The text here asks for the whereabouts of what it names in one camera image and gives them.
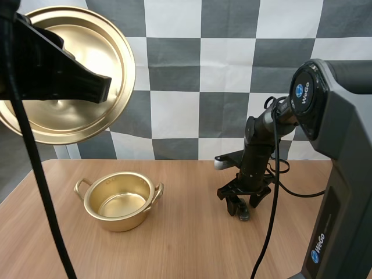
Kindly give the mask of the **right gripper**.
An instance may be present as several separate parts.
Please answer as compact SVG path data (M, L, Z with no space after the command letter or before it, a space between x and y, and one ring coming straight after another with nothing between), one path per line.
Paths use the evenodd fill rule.
M230 216L235 216L237 211L236 196L250 195L249 204L256 208L258 204L269 194L272 183L272 175L264 174L263 177L253 178L241 173L236 178L217 190L217 196L226 199L227 211Z

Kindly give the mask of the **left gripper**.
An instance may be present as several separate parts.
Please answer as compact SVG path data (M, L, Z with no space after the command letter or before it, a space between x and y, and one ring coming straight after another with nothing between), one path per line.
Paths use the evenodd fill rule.
M105 102L112 79L88 70L64 44L27 16L2 12L1 100L9 100L14 82L22 100Z

